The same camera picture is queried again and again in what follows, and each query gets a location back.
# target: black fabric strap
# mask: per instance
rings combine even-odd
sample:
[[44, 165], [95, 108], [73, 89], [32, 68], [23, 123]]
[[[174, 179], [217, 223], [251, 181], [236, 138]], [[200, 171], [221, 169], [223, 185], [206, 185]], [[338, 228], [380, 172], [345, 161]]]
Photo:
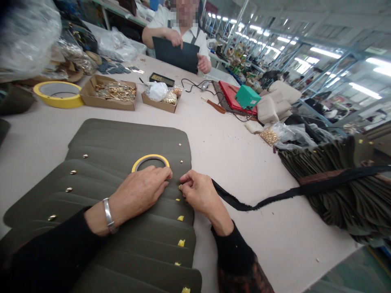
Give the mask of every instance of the black fabric strap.
[[249, 206], [245, 203], [241, 203], [236, 197], [226, 192], [220, 185], [212, 179], [213, 185], [219, 194], [219, 196], [226, 201], [230, 206], [237, 209], [238, 211], [252, 211], [258, 210], [270, 203], [281, 201], [283, 199], [293, 198], [297, 195], [316, 196], [321, 192], [329, 189], [333, 189], [339, 185], [346, 184], [352, 180], [363, 178], [366, 176], [373, 176], [381, 172], [391, 171], [391, 166], [375, 166], [375, 167], [360, 167], [352, 168], [341, 173], [339, 176], [320, 181], [314, 182], [300, 187], [292, 188], [284, 193], [269, 197], [259, 202], [256, 206]]

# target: stack of leather strips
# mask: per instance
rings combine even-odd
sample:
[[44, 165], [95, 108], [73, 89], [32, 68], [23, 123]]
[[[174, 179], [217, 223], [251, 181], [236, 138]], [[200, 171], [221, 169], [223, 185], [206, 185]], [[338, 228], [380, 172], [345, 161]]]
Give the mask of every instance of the stack of leather strips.
[[[92, 284], [96, 293], [110, 292], [112, 284], [117, 292], [201, 292], [201, 274], [191, 268], [196, 246], [194, 210], [178, 190], [180, 176], [191, 169], [186, 133], [89, 119], [68, 147], [65, 161], [6, 212], [4, 222], [12, 229], [0, 242], [1, 249], [13, 252], [83, 207], [109, 197], [140, 158], [159, 154], [174, 173], [169, 185], [152, 208], [109, 238], [73, 292], [85, 292]], [[140, 169], [167, 165], [162, 161], [157, 157], [137, 165]]]

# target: roll of tape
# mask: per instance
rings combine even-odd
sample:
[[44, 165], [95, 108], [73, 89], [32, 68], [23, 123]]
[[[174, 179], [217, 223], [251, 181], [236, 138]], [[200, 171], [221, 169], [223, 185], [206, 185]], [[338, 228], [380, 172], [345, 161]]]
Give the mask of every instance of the roll of tape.
[[143, 162], [145, 162], [145, 161], [147, 161], [147, 160], [151, 160], [151, 159], [158, 159], [158, 160], [162, 161], [162, 162], [166, 165], [166, 167], [170, 167], [170, 164], [169, 164], [169, 162], [167, 161], [167, 159], [166, 159], [165, 157], [163, 157], [163, 156], [161, 156], [161, 155], [152, 154], [152, 155], [146, 155], [146, 156], [141, 157], [140, 159], [138, 159], [138, 160], [134, 163], [134, 165], [133, 165], [132, 173], [133, 173], [133, 172], [137, 172], [139, 166], [140, 166]]
[[79, 92], [81, 87], [64, 81], [46, 81], [34, 87], [34, 92], [49, 106], [63, 109], [84, 105]]

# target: person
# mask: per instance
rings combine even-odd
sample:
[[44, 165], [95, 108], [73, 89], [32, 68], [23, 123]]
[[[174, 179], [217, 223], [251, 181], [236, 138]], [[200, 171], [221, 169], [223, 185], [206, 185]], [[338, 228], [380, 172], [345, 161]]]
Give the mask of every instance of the person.
[[295, 86], [296, 84], [298, 83], [301, 83], [301, 81], [304, 79], [304, 75], [301, 75], [299, 78], [293, 80], [291, 83], [290, 83], [290, 86]]
[[305, 84], [306, 84], [306, 85], [309, 85], [310, 83], [312, 83], [313, 80], [314, 80], [314, 77], [310, 77], [309, 79], [307, 79], [307, 80], [305, 81]]
[[174, 47], [180, 46], [181, 49], [183, 42], [199, 46], [197, 69], [204, 74], [209, 73], [212, 63], [206, 45], [206, 34], [196, 23], [199, 0], [176, 0], [175, 4], [175, 13], [159, 6], [155, 17], [143, 30], [143, 43], [148, 47], [150, 55], [154, 55], [152, 37], [166, 38]]
[[[170, 168], [154, 166], [131, 173], [108, 200], [115, 228], [151, 208], [172, 175]], [[190, 170], [180, 182], [186, 201], [212, 223], [220, 292], [246, 293], [251, 288], [254, 293], [274, 293], [211, 178]], [[69, 292], [110, 235], [103, 202], [82, 209], [8, 257], [3, 263], [4, 292]]]

